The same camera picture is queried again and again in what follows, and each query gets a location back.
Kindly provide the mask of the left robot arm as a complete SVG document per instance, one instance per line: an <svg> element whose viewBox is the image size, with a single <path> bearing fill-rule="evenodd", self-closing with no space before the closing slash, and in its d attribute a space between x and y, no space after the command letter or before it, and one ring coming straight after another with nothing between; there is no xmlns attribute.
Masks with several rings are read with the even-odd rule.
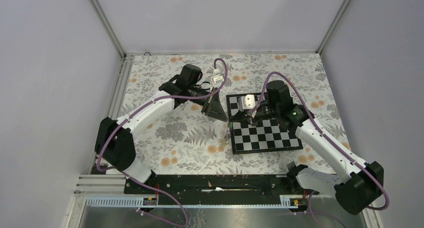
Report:
<svg viewBox="0 0 424 228"><path fill-rule="evenodd" d="M142 193L150 193L155 188L153 171L136 157L135 139L154 121L176 109L186 101L201 105L201 112L223 122L227 116L219 99L227 72L214 69L208 84L201 87L201 69L186 64L181 72L163 83L150 100L117 119L104 118L94 147L99 159L105 159L113 168L136 180L136 187Z"/></svg>

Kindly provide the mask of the silver keyring with clips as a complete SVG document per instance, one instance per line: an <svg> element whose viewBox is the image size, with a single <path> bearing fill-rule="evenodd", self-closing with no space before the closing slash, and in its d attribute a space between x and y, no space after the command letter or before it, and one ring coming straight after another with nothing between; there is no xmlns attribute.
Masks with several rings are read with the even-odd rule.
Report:
<svg viewBox="0 0 424 228"><path fill-rule="evenodd" d="M232 123L231 122L227 122L227 128L226 128L224 137L226 138L228 142L231 142L231 139L232 139Z"/></svg>

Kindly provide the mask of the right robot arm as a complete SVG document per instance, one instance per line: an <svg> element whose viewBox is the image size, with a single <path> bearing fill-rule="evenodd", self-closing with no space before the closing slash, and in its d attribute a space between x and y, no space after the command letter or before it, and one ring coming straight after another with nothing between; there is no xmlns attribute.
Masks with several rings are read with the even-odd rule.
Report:
<svg viewBox="0 0 424 228"><path fill-rule="evenodd" d="M384 168L376 161L365 161L338 142L311 112L293 101L283 81L268 83L263 95L240 94L228 99L237 150L275 148L286 132L309 145L334 170L329 174L306 165L290 168L286 185L291 193L317 191L336 199L352 215L369 208L383 194Z"/></svg>

